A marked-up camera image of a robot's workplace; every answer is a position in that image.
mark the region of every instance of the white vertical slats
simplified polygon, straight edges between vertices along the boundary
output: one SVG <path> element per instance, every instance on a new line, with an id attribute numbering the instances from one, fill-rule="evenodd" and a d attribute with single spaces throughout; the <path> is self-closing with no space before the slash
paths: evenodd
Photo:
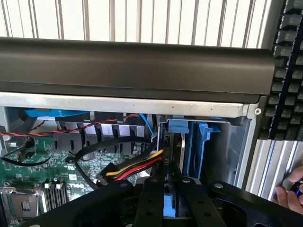
<path id="1" fill-rule="evenodd" d="M 115 0 L 115 41 L 126 41 L 126 0 Z"/>
<path id="2" fill-rule="evenodd" d="M 166 39 L 167 0 L 154 0 L 152 42 L 164 44 Z"/>
<path id="3" fill-rule="evenodd" d="M 89 35 L 90 40 L 110 41 L 109 1 L 89 1 Z"/>
<path id="4" fill-rule="evenodd" d="M 64 39 L 83 40 L 83 12 L 81 0 L 61 0 Z"/>
<path id="5" fill-rule="evenodd" d="M 260 47 L 272 0 L 1 0 L 0 36 Z"/>

